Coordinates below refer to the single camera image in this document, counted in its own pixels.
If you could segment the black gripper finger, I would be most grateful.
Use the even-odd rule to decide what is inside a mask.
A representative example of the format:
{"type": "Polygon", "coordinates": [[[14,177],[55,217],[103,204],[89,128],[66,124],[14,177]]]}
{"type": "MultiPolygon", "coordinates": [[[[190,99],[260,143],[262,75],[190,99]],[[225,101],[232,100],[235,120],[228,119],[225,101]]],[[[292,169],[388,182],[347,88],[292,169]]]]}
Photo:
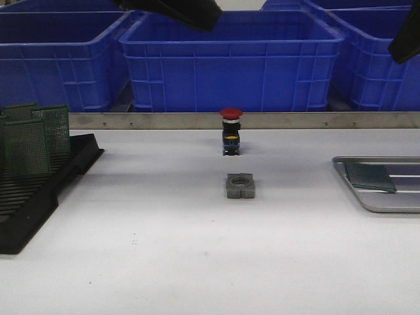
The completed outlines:
{"type": "Polygon", "coordinates": [[[222,9],[212,0],[121,0],[114,3],[125,10],[162,14],[201,32],[212,31],[222,16],[222,9]]]}
{"type": "Polygon", "coordinates": [[[392,59],[403,64],[419,54],[419,3],[413,3],[402,27],[388,46],[392,59]]]}

